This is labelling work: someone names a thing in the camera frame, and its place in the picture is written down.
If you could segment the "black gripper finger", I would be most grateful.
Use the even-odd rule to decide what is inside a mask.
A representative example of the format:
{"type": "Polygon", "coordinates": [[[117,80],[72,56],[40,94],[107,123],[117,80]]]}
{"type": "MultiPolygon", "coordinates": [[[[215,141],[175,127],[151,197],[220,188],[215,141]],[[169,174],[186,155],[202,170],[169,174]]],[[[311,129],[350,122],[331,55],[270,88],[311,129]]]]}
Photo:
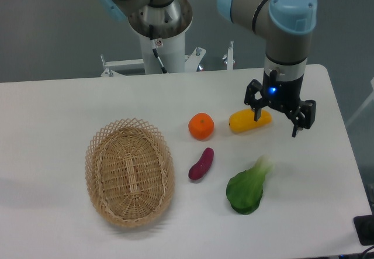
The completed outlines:
{"type": "Polygon", "coordinates": [[[262,98],[257,99],[255,96],[257,93],[261,92],[262,85],[261,83],[253,79],[247,86],[244,103],[248,105],[251,110],[254,112],[254,121],[257,122],[261,117],[262,110],[262,98]]]}
{"type": "Polygon", "coordinates": [[[293,123],[292,137],[296,137],[299,131],[312,127],[316,117],[316,101],[300,101],[294,110],[286,112],[286,116],[293,123]]]}

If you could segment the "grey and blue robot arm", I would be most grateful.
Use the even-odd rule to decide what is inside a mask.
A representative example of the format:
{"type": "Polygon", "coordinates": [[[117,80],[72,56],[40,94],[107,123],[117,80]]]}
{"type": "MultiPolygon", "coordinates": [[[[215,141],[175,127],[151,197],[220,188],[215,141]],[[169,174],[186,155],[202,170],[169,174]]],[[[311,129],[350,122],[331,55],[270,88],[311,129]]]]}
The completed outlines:
{"type": "MultiPolygon", "coordinates": [[[[138,34],[147,74],[185,72],[185,32],[192,23],[187,0],[99,0],[115,20],[128,20],[138,34]]],[[[266,41],[262,81],[252,80],[244,102],[259,120],[269,107],[284,113],[293,132],[314,123],[316,103],[300,99],[317,0],[217,0],[217,10],[266,41]]]]}

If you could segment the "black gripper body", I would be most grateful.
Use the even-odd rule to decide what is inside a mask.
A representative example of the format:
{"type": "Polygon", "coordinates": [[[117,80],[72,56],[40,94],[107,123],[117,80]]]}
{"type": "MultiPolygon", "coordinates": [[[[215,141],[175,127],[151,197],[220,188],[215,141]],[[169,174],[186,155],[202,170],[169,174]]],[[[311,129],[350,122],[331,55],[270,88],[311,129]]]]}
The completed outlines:
{"type": "Polygon", "coordinates": [[[303,75],[293,81],[274,81],[272,77],[263,74],[259,107],[270,107],[282,113],[296,113],[300,110],[300,91],[303,75]]]}

